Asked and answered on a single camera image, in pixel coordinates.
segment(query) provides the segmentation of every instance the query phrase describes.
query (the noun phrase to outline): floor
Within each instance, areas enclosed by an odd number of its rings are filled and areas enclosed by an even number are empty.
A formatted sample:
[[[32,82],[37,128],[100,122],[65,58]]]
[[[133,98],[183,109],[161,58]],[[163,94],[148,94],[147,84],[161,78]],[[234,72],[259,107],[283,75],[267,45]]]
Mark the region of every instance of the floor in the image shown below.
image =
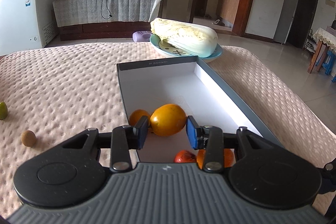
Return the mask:
[[[194,17],[193,23],[198,25],[203,25],[214,29],[215,31],[227,31],[232,32],[232,28],[226,26],[220,26],[213,24],[215,20],[213,19],[206,19],[201,17]]]
[[[323,69],[317,73],[307,72],[310,55],[291,45],[268,43],[253,39],[218,34],[220,45],[237,46],[255,54],[273,71],[319,119],[336,134],[336,83],[332,76],[325,75]],[[90,42],[132,42],[131,38],[104,38],[61,42],[55,38],[48,47],[73,45]]]

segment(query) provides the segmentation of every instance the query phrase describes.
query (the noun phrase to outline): gray refrigerator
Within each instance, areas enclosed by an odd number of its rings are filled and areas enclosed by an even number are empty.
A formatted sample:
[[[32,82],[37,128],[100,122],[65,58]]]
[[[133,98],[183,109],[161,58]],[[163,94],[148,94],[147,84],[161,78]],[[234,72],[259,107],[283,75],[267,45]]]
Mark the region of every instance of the gray refrigerator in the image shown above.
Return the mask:
[[[299,0],[284,0],[281,15],[273,40],[285,44],[291,30]]]

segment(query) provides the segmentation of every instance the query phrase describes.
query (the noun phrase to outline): table leg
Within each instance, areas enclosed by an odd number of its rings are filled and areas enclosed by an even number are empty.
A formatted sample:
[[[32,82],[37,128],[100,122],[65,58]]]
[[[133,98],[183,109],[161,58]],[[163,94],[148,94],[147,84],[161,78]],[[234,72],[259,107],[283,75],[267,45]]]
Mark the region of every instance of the table leg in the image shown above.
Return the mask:
[[[315,51],[315,53],[314,53],[313,58],[311,59],[310,66],[309,66],[309,68],[308,68],[308,73],[311,73],[312,70],[313,70],[313,68],[314,68],[314,66],[315,66],[315,63],[316,63],[316,60],[317,60],[317,58],[318,58],[318,56],[319,56],[319,53],[320,53],[322,44],[323,44],[322,40],[320,40],[320,41],[318,42],[318,44],[317,44],[316,51]]]
[[[323,53],[322,53],[322,56],[321,56],[321,59],[320,59],[320,63],[319,63],[319,65],[318,65],[317,68],[316,68],[317,71],[320,71],[320,69],[321,69],[321,67],[322,67],[322,64],[324,63],[324,60],[325,60],[326,57],[327,57],[328,50],[329,50],[329,46],[326,45],[326,46],[325,46],[325,49],[324,49],[324,51],[323,51]]]

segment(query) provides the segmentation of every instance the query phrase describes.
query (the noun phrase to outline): orange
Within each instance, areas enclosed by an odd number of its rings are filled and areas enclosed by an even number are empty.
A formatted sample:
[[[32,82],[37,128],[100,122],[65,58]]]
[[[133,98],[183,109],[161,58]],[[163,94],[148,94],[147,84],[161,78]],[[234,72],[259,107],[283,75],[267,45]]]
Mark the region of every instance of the orange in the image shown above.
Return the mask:
[[[147,116],[148,117],[148,123],[149,123],[149,119],[151,117],[149,115],[149,113],[147,111],[143,110],[143,109],[137,109],[137,110],[133,111],[133,113],[130,115],[129,125],[130,126],[135,126],[142,116]]]
[[[200,169],[202,169],[203,167],[204,156],[205,156],[205,150],[204,149],[198,150],[196,160],[197,160],[198,167]],[[224,149],[224,167],[231,167],[233,165],[234,157],[235,155],[232,152],[232,150],[225,148]]]
[[[185,112],[180,106],[167,104],[154,111],[151,116],[151,127],[156,135],[171,136],[184,128],[186,119]]]

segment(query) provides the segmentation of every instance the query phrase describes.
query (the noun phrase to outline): green fruit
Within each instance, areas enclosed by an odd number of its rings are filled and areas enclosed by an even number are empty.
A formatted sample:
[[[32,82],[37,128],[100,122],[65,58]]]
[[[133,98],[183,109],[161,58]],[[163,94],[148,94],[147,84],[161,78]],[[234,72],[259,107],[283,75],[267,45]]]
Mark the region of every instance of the green fruit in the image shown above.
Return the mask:
[[[5,102],[0,102],[0,120],[3,120],[8,115],[8,108]]]

